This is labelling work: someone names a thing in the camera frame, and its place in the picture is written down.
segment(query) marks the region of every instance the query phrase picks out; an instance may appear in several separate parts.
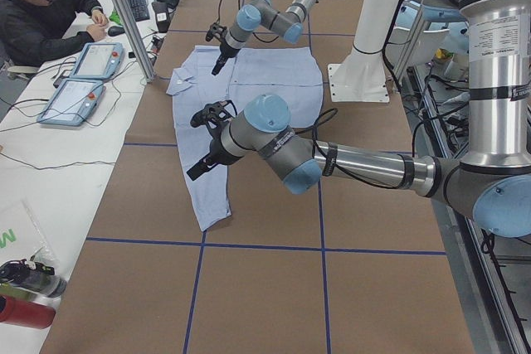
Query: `white pole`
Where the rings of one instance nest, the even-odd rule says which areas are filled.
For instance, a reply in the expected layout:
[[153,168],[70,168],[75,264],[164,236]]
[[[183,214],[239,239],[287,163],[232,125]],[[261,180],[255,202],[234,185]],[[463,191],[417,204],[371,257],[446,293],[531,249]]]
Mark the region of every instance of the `white pole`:
[[354,37],[355,48],[342,64],[329,65],[332,101],[389,101],[380,50],[385,43],[398,1],[363,0]]

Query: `floor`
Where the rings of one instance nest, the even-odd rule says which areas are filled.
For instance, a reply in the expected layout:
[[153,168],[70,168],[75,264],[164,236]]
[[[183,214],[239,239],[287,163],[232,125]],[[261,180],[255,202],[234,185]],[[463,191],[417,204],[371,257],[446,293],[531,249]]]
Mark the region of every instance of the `floor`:
[[4,70],[0,70],[0,121],[6,116],[11,104],[26,88],[24,80],[10,80]]

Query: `chair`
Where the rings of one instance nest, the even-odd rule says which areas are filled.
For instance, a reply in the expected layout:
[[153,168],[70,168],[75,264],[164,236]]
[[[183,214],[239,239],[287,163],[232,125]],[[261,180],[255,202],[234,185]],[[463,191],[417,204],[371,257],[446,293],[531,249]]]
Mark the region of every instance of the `chair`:
[[7,77],[11,80],[22,79],[29,81],[38,71],[35,66],[14,65],[7,55],[6,48],[0,41],[0,72],[7,72]]

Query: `metal pole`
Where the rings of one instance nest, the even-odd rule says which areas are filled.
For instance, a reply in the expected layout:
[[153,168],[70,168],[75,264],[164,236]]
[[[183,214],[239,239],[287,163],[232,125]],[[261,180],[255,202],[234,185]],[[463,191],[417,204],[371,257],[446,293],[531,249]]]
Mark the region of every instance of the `metal pole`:
[[140,68],[144,73],[144,76],[148,82],[152,81],[155,77],[155,72],[151,64],[151,60],[148,57],[148,53],[142,42],[139,29],[136,26],[133,13],[129,7],[127,0],[112,0],[116,11],[119,14],[120,20],[124,25],[125,33],[129,39],[129,43],[133,49],[134,55],[140,64]]

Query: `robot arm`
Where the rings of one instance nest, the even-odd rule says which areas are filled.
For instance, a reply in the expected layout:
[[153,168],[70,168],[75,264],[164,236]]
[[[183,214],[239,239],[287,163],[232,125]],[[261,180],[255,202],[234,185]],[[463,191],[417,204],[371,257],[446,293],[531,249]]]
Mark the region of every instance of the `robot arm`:
[[285,12],[279,12],[271,6],[270,0],[251,0],[240,9],[228,30],[217,23],[212,24],[207,41],[215,37],[221,42],[221,54],[212,74],[217,75],[229,58],[236,57],[259,25],[289,43],[296,43],[303,32],[302,22],[317,2],[318,0],[294,0]]
[[287,125],[287,105],[275,96],[255,100],[229,118],[213,139],[216,146],[233,162],[251,150],[265,153],[263,158],[295,193],[311,187],[321,173],[353,177],[433,197],[497,235],[531,233],[525,114],[531,0],[437,1],[456,4],[470,21],[470,143],[462,159],[418,159],[304,140]]

